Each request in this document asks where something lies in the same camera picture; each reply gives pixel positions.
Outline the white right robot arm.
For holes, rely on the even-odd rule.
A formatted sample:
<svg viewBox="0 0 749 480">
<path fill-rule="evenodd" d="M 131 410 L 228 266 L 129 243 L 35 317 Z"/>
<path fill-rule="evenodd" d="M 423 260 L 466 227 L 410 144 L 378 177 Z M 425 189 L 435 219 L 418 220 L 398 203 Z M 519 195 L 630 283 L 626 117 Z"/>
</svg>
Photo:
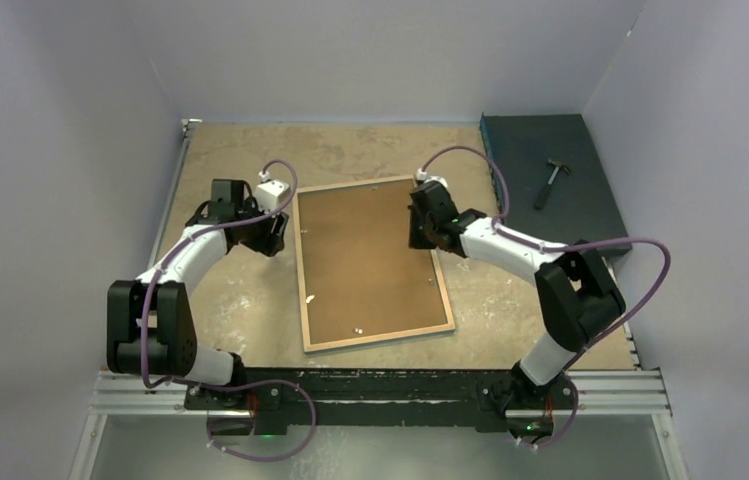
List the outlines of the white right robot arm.
<svg viewBox="0 0 749 480">
<path fill-rule="evenodd" d="M 417 182 L 409 198 L 410 248 L 485 262 L 535 287 L 545 331 L 511 370 L 509 390 L 519 404 L 534 407 L 546 399 L 567 364 L 625 312 L 598 251 L 517 240 L 485 213 L 459 211 L 438 180 Z"/>
</svg>

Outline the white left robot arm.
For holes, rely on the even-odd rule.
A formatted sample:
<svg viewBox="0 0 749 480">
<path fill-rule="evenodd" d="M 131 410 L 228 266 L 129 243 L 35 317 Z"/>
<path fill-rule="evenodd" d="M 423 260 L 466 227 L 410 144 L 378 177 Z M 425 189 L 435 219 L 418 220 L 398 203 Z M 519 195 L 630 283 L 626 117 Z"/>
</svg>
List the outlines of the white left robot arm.
<svg viewBox="0 0 749 480">
<path fill-rule="evenodd" d="M 291 187 L 268 178 L 256 186 L 215 179 L 210 197 L 186 221 L 174 246 L 133 280 L 118 280 L 107 291 L 106 360 L 109 370 L 159 381 L 209 385 L 222 408 L 247 399 L 241 357 L 199 343 L 190 296 L 234 247 L 266 257 L 285 247 L 289 216 L 283 207 Z"/>
</svg>

